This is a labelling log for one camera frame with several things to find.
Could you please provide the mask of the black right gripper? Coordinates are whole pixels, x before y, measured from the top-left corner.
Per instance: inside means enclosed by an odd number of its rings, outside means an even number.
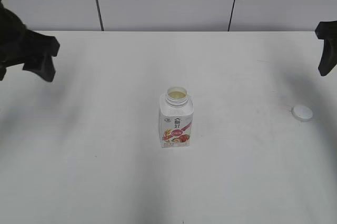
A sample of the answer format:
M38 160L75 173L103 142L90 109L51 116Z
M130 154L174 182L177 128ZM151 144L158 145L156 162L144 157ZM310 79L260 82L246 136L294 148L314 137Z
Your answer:
M318 39L324 40L323 53L318 66L321 76L326 76L336 66L337 21L319 22L315 29Z

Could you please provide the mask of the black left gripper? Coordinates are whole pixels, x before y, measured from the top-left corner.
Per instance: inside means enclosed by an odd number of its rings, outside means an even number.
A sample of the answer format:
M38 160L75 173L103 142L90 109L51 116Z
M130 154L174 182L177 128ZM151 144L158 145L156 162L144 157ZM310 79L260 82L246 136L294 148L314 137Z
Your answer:
M59 48L54 36L27 30L21 19L5 8L1 0L1 81L8 67L23 64L23 70L52 82L56 74L53 57L57 56Z

